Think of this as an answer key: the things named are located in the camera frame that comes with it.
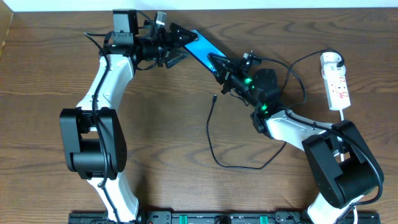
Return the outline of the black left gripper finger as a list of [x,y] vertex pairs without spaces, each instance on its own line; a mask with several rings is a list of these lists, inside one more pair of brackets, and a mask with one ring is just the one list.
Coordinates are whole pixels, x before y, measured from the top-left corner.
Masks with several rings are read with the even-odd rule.
[[198,35],[190,30],[184,29],[182,26],[171,23],[170,36],[173,48],[181,48],[185,45],[197,40]]
[[165,58],[166,68],[172,68],[188,57],[188,53],[182,50],[171,50]]

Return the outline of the blue Galaxy smartphone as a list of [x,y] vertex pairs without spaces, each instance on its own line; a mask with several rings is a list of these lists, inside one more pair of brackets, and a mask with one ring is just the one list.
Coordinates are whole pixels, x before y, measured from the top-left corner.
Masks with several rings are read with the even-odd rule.
[[197,35],[197,38],[184,46],[184,49],[188,51],[194,58],[196,58],[207,70],[211,73],[215,73],[216,70],[212,66],[208,59],[210,53],[225,57],[219,49],[217,49],[210,41],[202,36],[197,30],[192,30]]

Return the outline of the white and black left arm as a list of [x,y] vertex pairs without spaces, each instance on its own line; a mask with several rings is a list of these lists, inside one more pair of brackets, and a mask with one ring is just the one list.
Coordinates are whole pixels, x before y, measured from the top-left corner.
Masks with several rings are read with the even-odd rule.
[[187,57],[182,47],[198,40],[196,33],[176,23],[166,29],[167,15],[161,11],[139,26],[140,13],[113,11],[113,30],[102,34],[102,44],[94,43],[99,69],[90,89],[74,108],[60,113],[67,167],[97,191],[108,211],[106,218],[92,218],[90,223],[146,223],[124,173],[127,144],[118,119],[119,105],[143,60],[153,63],[150,68],[171,68]]

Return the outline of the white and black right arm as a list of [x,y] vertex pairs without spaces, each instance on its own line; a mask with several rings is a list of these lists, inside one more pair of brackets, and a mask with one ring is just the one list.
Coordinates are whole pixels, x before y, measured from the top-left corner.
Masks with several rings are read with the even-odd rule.
[[295,114],[280,102],[275,70],[248,74],[262,57],[246,54],[231,60],[215,53],[207,57],[221,92],[235,91],[238,99],[254,107],[251,119],[258,133],[305,152],[319,190],[307,208],[308,222],[337,223],[356,206],[381,198],[383,171],[354,123],[319,123]]

